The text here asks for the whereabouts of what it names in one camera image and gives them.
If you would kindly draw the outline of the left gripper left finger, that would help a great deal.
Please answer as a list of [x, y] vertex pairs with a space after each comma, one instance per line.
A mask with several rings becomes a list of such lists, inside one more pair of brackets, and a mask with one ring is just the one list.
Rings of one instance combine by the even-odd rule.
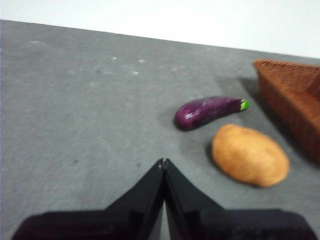
[[163, 208], [164, 161], [102, 210], [51, 211], [27, 217], [14, 240], [147, 240]]

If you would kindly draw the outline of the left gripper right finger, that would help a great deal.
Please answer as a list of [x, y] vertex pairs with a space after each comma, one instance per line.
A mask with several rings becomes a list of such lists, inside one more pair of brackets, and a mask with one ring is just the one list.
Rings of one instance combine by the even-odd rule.
[[175, 240], [315, 240], [301, 215], [280, 209], [225, 209], [195, 187], [169, 160], [165, 205]]

